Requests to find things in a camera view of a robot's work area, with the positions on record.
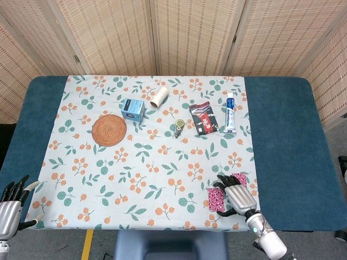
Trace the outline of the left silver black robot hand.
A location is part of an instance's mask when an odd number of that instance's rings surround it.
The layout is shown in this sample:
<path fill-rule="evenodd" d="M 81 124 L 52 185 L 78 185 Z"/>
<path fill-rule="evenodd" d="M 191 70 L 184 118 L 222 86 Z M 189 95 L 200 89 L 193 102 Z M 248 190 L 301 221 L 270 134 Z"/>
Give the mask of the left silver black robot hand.
<path fill-rule="evenodd" d="M 16 184 L 13 181 L 8 183 L 0 196 L 0 243 L 13 238 L 17 231 L 36 225 L 44 217 L 41 213 L 30 221 L 20 222 L 29 194 L 40 183 L 37 180 L 24 188 L 28 179 L 29 175 L 25 175 Z"/>

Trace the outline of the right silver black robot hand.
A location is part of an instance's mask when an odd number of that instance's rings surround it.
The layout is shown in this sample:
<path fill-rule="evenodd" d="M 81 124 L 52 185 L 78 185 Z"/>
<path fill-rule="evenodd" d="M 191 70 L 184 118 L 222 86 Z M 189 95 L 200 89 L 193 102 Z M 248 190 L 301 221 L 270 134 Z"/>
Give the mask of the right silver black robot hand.
<path fill-rule="evenodd" d="M 214 187 L 224 192 L 232 207 L 226 212 L 217 211 L 219 216 L 229 217 L 238 214 L 248 219 L 256 214 L 257 202 L 237 177 L 233 175 L 217 175 L 217 177 L 220 182 L 214 183 Z"/>

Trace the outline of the pink patterned card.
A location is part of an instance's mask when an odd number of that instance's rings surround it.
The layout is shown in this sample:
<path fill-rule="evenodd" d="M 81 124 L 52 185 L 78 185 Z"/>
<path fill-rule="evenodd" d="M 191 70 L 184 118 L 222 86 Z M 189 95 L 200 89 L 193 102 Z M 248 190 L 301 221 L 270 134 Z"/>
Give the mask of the pink patterned card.
<path fill-rule="evenodd" d="M 224 212 L 224 194 L 219 188 L 209 188 L 208 189 L 208 202 L 209 211 L 211 212 Z"/>
<path fill-rule="evenodd" d="M 243 186 L 247 186 L 247 178 L 244 173 L 233 173 L 232 176 L 236 177 Z"/>

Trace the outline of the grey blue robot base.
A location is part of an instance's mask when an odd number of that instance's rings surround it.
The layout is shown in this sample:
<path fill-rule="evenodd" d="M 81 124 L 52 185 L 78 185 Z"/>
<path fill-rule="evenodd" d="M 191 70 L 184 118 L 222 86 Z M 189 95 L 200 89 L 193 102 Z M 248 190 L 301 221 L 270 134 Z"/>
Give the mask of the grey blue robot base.
<path fill-rule="evenodd" d="M 229 254 L 224 233 L 121 230 L 113 260 L 229 260 Z"/>

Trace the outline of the floral print tablecloth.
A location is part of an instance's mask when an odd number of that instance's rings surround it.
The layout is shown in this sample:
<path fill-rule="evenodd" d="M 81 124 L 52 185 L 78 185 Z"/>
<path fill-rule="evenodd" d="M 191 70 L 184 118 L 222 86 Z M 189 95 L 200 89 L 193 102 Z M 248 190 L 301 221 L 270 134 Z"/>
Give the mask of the floral print tablecloth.
<path fill-rule="evenodd" d="M 151 106 L 162 87 L 168 97 Z M 235 100 L 236 133 L 225 133 L 227 94 Z M 123 118 L 126 99 L 144 101 L 141 123 Z M 198 135 L 189 106 L 209 101 L 219 130 Z M 68 77 L 27 220 L 38 229 L 246 231 L 245 219 L 209 211 L 217 175 L 244 173 L 258 199 L 245 80 L 232 76 Z M 98 145 L 92 126 L 104 115 L 125 120 L 115 146 Z M 184 128 L 175 138 L 175 122 Z"/>

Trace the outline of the teal table cover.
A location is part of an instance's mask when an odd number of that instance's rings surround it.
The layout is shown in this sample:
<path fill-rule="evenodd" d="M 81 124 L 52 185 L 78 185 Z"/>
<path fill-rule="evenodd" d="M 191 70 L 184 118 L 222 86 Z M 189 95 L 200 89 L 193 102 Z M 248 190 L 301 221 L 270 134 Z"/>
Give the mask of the teal table cover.
<path fill-rule="evenodd" d="M 68 76 L 33 79 L 0 170 L 38 180 Z M 245 77 L 260 211 L 276 230 L 336 230 L 347 224 L 311 86 L 298 77 Z"/>

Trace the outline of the yellow floor tape strip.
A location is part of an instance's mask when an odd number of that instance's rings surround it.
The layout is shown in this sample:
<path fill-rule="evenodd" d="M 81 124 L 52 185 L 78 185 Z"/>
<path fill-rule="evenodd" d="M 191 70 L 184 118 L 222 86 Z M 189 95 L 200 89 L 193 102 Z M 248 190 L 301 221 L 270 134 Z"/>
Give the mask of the yellow floor tape strip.
<path fill-rule="evenodd" d="M 90 254 L 92 239 L 93 239 L 93 231 L 94 230 L 87 230 L 86 231 L 85 241 L 83 244 L 83 250 L 82 250 L 82 255 L 81 255 L 81 260 L 88 260 L 89 259 L 89 254 Z"/>

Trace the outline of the white blue toothpaste tube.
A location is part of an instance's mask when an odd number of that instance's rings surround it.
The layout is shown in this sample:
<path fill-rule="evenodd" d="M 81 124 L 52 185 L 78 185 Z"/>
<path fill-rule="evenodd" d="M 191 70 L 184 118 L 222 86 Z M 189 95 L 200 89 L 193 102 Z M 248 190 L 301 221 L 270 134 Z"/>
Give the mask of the white blue toothpaste tube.
<path fill-rule="evenodd" d="M 227 94 L 226 100 L 226 119 L 225 119 L 225 133 L 236 133 L 235 124 L 235 100 L 233 93 Z"/>

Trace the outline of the dark red snack packet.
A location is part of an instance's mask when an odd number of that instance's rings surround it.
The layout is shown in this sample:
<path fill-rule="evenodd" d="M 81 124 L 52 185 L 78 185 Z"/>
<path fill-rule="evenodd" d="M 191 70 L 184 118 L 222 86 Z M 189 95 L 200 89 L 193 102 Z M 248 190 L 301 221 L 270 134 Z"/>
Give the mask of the dark red snack packet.
<path fill-rule="evenodd" d="M 198 135 L 206 135 L 219 130 L 219 126 L 209 101 L 189 106 Z"/>

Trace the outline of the green black correction tape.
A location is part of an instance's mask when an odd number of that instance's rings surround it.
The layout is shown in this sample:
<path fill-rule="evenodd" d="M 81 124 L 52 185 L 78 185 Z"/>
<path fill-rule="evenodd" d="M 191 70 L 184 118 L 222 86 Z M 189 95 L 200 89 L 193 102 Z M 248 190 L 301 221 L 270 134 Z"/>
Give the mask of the green black correction tape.
<path fill-rule="evenodd" d="M 185 125 L 185 122 L 182 119 L 178 119 L 175 122 L 175 132 L 174 132 L 175 138 L 178 138 L 180 136 L 184 128 L 184 125 Z"/>

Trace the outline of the white black device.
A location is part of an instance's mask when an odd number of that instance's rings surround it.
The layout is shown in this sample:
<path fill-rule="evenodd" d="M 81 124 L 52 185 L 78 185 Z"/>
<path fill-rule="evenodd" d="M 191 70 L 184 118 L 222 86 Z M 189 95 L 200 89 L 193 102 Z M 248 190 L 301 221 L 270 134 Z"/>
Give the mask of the white black device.
<path fill-rule="evenodd" d="M 347 156 L 339 156 L 338 161 L 342 172 L 342 176 L 343 178 L 345 178 L 347 177 Z"/>

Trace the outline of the beige paper roll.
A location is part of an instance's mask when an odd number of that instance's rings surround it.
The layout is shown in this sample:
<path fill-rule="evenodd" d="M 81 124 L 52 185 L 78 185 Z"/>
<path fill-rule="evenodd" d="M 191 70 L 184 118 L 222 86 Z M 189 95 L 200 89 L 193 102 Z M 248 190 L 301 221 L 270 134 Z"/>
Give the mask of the beige paper roll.
<path fill-rule="evenodd" d="M 162 86 L 151 100 L 151 106 L 153 106 L 154 108 L 159 108 L 163 101 L 168 97 L 168 95 L 169 90 L 166 87 Z"/>

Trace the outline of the round woven rattan coaster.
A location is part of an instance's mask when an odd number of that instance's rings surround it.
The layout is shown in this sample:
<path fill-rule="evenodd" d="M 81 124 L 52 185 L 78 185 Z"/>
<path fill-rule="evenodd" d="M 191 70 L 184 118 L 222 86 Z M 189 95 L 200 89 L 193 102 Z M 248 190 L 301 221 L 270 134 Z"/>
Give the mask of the round woven rattan coaster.
<path fill-rule="evenodd" d="M 123 118 L 112 114 L 104 115 L 92 126 L 92 138 L 100 146 L 111 147 L 122 141 L 126 131 Z"/>

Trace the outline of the woven bamboo screen panel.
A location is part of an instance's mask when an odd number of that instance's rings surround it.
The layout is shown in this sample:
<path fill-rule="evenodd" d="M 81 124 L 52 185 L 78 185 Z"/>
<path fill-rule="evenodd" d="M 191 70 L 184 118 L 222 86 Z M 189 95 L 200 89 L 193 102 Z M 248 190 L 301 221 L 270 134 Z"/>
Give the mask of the woven bamboo screen panel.
<path fill-rule="evenodd" d="M 0 12 L 0 123 L 16 123 L 30 82 L 50 74 L 38 52 Z"/>
<path fill-rule="evenodd" d="M 347 16 L 313 51 L 297 75 L 310 83 L 325 130 L 347 119 Z"/>
<path fill-rule="evenodd" d="M 0 0 L 0 12 L 38 52 L 50 75 L 92 73 L 59 0 Z M 75 62 L 74 55 L 80 63 Z"/>
<path fill-rule="evenodd" d="M 347 0 L 251 0 L 224 74 L 292 75 L 345 10 Z"/>
<path fill-rule="evenodd" d="M 149 0 L 157 74 L 222 75 L 251 0 Z"/>
<path fill-rule="evenodd" d="M 47 0 L 86 74 L 157 75 L 150 0 Z"/>

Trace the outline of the small blue cardboard box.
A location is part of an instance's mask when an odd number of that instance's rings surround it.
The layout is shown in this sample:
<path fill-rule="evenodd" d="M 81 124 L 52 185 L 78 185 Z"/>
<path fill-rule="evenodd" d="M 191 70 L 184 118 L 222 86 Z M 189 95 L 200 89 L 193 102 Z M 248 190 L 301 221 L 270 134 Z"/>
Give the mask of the small blue cardboard box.
<path fill-rule="evenodd" d="M 144 101 L 126 99 L 121 108 L 124 119 L 141 123 L 145 114 Z"/>

